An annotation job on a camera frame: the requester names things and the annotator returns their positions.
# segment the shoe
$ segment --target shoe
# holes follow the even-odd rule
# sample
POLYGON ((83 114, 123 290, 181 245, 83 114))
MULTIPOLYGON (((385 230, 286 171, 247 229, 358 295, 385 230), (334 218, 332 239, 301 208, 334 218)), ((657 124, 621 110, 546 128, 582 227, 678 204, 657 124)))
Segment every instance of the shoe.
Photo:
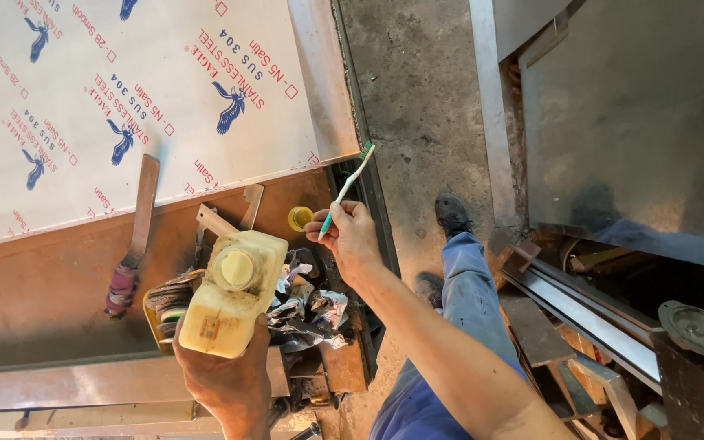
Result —
POLYGON ((415 295, 431 305, 431 308, 442 308, 442 288, 444 280, 430 272, 420 272, 412 282, 415 295))
POLYGON ((444 193, 436 197, 433 205, 436 211, 436 222, 444 229, 444 237, 450 238, 460 233, 472 233, 472 221, 466 214, 463 200, 453 194, 444 193))

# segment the stack of grinding discs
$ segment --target stack of grinding discs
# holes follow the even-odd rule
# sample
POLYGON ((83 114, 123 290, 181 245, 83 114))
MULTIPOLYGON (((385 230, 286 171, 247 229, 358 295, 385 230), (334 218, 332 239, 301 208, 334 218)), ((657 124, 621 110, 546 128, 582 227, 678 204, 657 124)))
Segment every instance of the stack of grinding discs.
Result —
POLYGON ((191 301, 190 283, 199 276, 199 273, 182 275, 149 291, 145 306, 156 312, 156 319, 160 322, 156 326, 163 335, 160 344, 172 344, 178 320, 186 313, 191 301))

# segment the toothbrush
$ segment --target toothbrush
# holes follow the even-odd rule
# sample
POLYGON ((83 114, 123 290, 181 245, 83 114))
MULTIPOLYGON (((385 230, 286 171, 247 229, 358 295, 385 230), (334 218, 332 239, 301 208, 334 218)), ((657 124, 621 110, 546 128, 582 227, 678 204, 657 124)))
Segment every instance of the toothbrush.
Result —
MULTIPOLYGON (((363 151, 358 156, 358 158, 361 159, 363 163, 360 165, 359 168, 357 168, 357 171, 353 175, 350 175, 347 178, 347 183, 345 183, 344 187, 341 189, 341 191, 339 191, 339 196, 336 198, 336 203, 341 203, 341 200, 344 198, 344 196, 347 195, 347 191, 349 191, 350 186, 352 186, 357 176, 359 176, 360 173, 363 172, 363 168, 365 168, 365 165, 368 163, 368 159, 371 159, 371 156, 374 154, 375 148, 376 145, 372 144, 371 141, 365 143, 363 151)), ((330 224, 332 223, 332 221, 333 219, 330 213, 328 213, 328 216, 325 218, 325 223, 322 224, 322 229, 320 229, 319 231, 318 240, 322 240, 322 237, 325 236, 328 229, 330 228, 330 224)))

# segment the yellowed plastic bottle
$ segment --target yellowed plastic bottle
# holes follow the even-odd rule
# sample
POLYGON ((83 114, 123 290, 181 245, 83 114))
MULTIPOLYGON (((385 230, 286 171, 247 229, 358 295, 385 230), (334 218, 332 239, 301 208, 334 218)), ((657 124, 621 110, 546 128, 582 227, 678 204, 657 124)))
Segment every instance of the yellowed plastic bottle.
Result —
POLYGON ((181 345, 238 357, 254 334, 257 316, 273 300, 286 255, 286 241, 257 231, 219 237, 186 312, 181 345))

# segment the dirty concrete floor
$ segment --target dirty concrete floor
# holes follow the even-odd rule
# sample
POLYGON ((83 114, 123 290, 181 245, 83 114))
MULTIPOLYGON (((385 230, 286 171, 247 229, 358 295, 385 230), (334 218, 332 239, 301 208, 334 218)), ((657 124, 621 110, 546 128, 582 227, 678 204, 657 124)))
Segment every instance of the dirty concrete floor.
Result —
MULTIPOLYGON (((444 234, 435 196, 450 190, 486 241, 493 207, 468 0, 341 0, 357 80, 403 280, 441 274, 444 234)), ((369 393, 348 396, 326 438, 358 440, 392 386, 404 353, 391 334, 369 393)))

